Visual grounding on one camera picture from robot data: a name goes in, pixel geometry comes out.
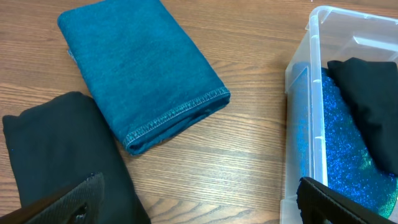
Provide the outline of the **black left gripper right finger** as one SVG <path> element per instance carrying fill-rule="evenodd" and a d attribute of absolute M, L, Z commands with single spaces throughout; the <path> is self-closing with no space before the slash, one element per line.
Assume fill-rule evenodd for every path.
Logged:
<path fill-rule="evenodd" d="M 394 224 L 310 177 L 302 177 L 297 205 L 303 224 Z"/>

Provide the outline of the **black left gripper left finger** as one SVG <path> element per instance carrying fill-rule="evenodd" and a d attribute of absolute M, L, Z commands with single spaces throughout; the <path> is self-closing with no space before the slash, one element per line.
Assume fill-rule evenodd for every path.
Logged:
<path fill-rule="evenodd" d="M 102 173 L 90 174 L 33 204 L 1 217 L 1 224 L 93 224 L 104 200 Z"/>

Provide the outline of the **blue glitter cloth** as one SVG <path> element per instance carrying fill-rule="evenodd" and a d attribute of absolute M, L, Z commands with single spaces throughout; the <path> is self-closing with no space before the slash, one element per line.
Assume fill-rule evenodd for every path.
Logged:
<path fill-rule="evenodd" d="M 290 144 L 298 152 L 300 175 L 308 169 L 307 63 L 296 63 L 296 81 L 289 88 Z M 389 217 L 397 200 L 397 178 L 376 169 L 349 109 L 327 70 L 322 69 L 328 186 L 382 217 Z"/>

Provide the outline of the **black cloth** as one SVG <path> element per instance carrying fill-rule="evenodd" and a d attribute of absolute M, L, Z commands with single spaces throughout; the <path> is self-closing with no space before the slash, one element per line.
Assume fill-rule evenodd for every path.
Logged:
<path fill-rule="evenodd" d="M 397 64 L 352 57 L 327 65 L 376 167 L 396 176 Z"/>
<path fill-rule="evenodd" d="M 22 207 L 102 173 L 99 223 L 150 223 L 113 134 L 96 103 L 69 92 L 2 119 Z"/>

